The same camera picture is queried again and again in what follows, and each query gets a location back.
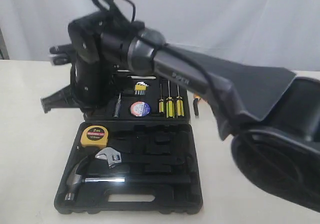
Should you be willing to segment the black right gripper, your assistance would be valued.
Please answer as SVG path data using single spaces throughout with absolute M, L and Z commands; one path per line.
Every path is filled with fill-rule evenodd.
M 100 52 L 101 33 L 108 15 L 101 12 L 80 17 L 68 24 L 67 30 L 74 48 L 70 69 L 70 84 L 50 96 L 41 98 L 44 113 L 58 108 L 79 108 L 83 112 L 108 103 L 115 92 L 115 68 Z

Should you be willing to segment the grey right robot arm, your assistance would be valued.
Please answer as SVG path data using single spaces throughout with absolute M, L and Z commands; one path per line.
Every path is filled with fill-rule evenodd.
M 263 191 L 319 211 L 320 82 L 285 68 L 247 66 L 168 45 L 163 35 L 110 11 L 68 25 L 70 84 L 45 112 L 79 108 L 54 206 L 197 213 L 202 191 L 187 92 L 205 99 L 241 173 Z

